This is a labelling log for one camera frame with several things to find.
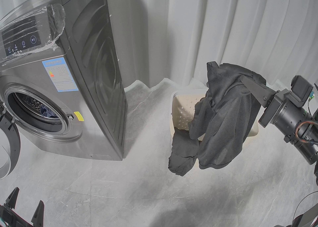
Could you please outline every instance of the cable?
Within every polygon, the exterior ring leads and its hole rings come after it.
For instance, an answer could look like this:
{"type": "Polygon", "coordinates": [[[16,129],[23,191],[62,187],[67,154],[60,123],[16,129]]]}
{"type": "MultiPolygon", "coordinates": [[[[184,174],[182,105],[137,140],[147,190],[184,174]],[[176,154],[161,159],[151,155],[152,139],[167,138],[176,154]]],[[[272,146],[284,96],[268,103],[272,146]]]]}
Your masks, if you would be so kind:
{"type": "Polygon", "coordinates": [[[301,203],[304,199],[306,199],[309,195],[311,195],[311,194],[313,194],[313,193],[317,193],[317,192],[318,192],[318,191],[315,191],[315,192],[312,192],[312,193],[308,194],[306,197],[304,197],[304,198],[299,202],[299,204],[298,204],[298,206],[297,206],[297,208],[296,208],[296,210],[295,210],[294,216],[293,216],[293,218],[292,218],[292,222],[295,220],[296,211],[297,211],[297,209],[298,209],[300,203],[301,203]]]}
{"type": "Polygon", "coordinates": [[[310,109],[309,109],[309,102],[310,102],[310,100],[308,100],[308,104],[307,104],[307,106],[308,106],[309,114],[312,116],[312,114],[311,114],[311,112],[310,112],[310,109]]]}
{"type": "Polygon", "coordinates": [[[317,141],[314,141],[314,140],[310,141],[310,140],[301,139],[301,138],[298,136],[298,131],[299,131],[299,129],[302,127],[302,125],[304,125],[304,124],[312,124],[312,125],[318,126],[318,122],[313,121],[313,120],[306,120],[306,121],[304,121],[304,122],[301,122],[301,123],[296,127],[296,130],[295,130],[295,137],[296,137],[296,139],[299,140],[299,141],[301,141],[301,142],[303,142],[303,143],[313,143],[313,144],[318,145],[318,142],[317,142],[317,141]]]}
{"type": "Polygon", "coordinates": [[[315,93],[313,91],[311,91],[310,95],[309,95],[309,99],[308,99],[308,103],[307,103],[307,106],[308,106],[308,111],[309,111],[309,114],[312,116],[311,112],[310,112],[310,109],[309,109],[309,102],[311,101],[311,99],[313,99],[315,97],[315,93]]]}

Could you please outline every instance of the white curtain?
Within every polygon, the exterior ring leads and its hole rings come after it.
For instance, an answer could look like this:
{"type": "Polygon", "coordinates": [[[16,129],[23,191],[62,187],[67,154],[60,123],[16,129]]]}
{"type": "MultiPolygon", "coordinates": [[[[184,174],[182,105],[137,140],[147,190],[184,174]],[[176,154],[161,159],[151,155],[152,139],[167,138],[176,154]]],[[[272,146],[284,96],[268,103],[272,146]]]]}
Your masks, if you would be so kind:
{"type": "MultiPolygon", "coordinates": [[[[0,18],[25,0],[0,0],[0,18]]],[[[206,83],[206,63],[273,84],[318,78],[318,0],[108,0],[124,86],[206,83]]]]}

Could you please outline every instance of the dark gray jacket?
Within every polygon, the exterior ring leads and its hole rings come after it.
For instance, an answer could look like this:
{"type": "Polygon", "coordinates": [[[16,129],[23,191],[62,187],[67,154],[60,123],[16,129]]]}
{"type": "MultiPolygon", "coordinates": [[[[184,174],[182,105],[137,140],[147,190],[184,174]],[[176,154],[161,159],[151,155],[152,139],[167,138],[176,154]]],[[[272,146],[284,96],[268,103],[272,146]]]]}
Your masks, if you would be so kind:
{"type": "Polygon", "coordinates": [[[209,89],[195,105],[189,134],[176,132],[173,137],[169,169],[177,175],[187,173],[196,158],[201,169],[220,169],[228,165],[242,151],[260,110],[260,103],[240,77],[245,75],[265,85],[266,80],[261,75],[227,63],[218,66],[216,62],[209,62],[207,70],[209,89]],[[197,146],[197,138],[204,133],[203,141],[197,146]]]}

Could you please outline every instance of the silver washing machine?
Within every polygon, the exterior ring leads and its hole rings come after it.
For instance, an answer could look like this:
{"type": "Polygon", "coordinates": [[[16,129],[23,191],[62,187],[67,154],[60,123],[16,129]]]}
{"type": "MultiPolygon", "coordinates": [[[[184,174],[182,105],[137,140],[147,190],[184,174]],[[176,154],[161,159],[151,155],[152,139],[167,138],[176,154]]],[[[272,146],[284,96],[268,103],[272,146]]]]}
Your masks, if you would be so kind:
{"type": "Polygon", "coordinates": [[[0,178],[18,161],[18,131],[51,153],[122,160],[127,101],[107,0],[28,0],[0,28],[0,178]]]}

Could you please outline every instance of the floor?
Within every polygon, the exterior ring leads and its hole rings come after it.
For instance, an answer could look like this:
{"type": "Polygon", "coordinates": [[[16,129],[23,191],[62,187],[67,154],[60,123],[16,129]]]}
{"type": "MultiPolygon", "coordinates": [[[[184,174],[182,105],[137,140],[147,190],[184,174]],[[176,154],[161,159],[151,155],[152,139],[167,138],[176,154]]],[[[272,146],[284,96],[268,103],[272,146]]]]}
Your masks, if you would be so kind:
{"type": "MultiPolygon", "coordinates": [[[[300,200],[317,190],[314,166],[272,125],[260,127],[223,169],[195,165],[184,177],[168,170],[169,102],[178,89],[167,79],[152,89],[141,82],[129,86],[125,158],[120,162],[43,152],[22,136],[18,165],[0,180],[0,203],[18,186],[16,212],[30,221],[43,200],[44,227],[291,224],[300,200]]],[[[317,198],[317,193],[307,197],[296,215],[317,198]]]]}

